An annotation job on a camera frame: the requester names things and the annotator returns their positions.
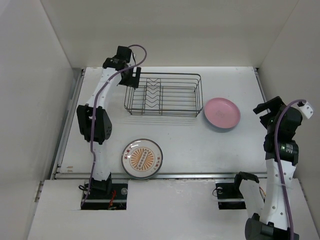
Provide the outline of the grey wire dish rack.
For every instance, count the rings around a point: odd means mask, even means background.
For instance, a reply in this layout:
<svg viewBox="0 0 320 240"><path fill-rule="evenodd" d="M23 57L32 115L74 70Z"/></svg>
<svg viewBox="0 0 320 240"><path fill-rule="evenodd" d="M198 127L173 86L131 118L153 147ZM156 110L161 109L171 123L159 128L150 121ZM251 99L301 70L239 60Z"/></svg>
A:
<svg viewBox="0 0 320 240"><path fill-rule="evenodd" d="M137 88L127 87L124 108L131 115L197 117L203 110L197 73L142 72Z"/></svg>

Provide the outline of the pink plate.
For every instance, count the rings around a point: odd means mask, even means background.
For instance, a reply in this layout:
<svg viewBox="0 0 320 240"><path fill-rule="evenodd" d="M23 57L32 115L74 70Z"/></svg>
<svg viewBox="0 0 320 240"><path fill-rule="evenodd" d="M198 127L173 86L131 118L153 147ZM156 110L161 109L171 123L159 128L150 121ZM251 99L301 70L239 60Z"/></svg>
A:
<svg viewBox="0 0 320 240"><path fill-rule="evenodd" d="M232 129L241 120L241 112L237 105L226 98L210 99L203 110L207 121L220 129Z"/></svg>

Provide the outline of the blue plate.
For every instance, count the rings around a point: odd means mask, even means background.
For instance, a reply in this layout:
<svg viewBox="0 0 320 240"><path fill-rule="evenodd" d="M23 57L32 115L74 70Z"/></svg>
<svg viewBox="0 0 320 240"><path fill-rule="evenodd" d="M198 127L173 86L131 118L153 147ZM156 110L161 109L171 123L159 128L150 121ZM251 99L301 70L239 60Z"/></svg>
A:
<svg viewBox="0 0 320 240"><path fill-rule="evenodd" d="M206 124L207 124L208 126L211 126L216 132L219 132L219 133L220 133L220 132L221 132L221 133L229 132L229 131L232 131L233 129L235 129L235 128L238 127L237 124L236 124L235 126L228 127L228 128L218 127L218 126L214 125L213 123L211 123L204 113L203 113L203 119L205 120L205 122L206 122Z"/></svg>

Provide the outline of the white plate orange sunburst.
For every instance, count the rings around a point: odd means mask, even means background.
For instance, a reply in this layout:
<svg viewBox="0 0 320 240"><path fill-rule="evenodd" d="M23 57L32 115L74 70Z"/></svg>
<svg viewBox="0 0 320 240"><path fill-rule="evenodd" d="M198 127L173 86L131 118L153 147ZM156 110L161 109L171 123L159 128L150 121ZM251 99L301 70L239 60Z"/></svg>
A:
<svg viewBox="0 0 320 240"><path fill-rule="evenodd" d="M134 179L146 180L154 176L163 164L160 146L146 138L130 142L123 150L121 164L124 171Z"/></svg>

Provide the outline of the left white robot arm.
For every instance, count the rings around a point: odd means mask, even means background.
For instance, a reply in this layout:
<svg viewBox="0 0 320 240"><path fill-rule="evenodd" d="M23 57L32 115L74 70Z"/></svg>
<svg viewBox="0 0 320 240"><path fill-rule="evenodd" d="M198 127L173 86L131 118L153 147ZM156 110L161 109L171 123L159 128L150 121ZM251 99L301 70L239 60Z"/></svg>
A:
<svg viewBox="0 0 320 240"><path fill-rule="evenodd" d="M102 64L99 82L85 104L76 108L80 134L89 143L93 156L88 186L82 187L86 194L95 192L100 198L107 198L112 192L110 169L101 153L112 132L112 123L107 113L114 88L118 85L138 88L140 65L147 58L147 50L138 44L118 46L116 54Z"/></svg>

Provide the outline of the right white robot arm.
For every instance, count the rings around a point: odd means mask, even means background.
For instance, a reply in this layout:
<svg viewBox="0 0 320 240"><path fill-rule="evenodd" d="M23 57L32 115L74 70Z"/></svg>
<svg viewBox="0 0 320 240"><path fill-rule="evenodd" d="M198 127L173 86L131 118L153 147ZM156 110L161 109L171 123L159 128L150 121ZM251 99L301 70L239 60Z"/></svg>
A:
<svg viewBox="0 0 320 240"><path fill-rule="evenodd" d="M301 109L305 99L285 104L277 96L258 104L254 113L265 110L260 117L266 129L263 148L267 169L266 194L263 195L259 178L240 171L232 183L232 193L243 197L248 219L244 235L247 240L298 240L290 205L293 176L299 160L299 147L293 137L302 124Z"/></svg>

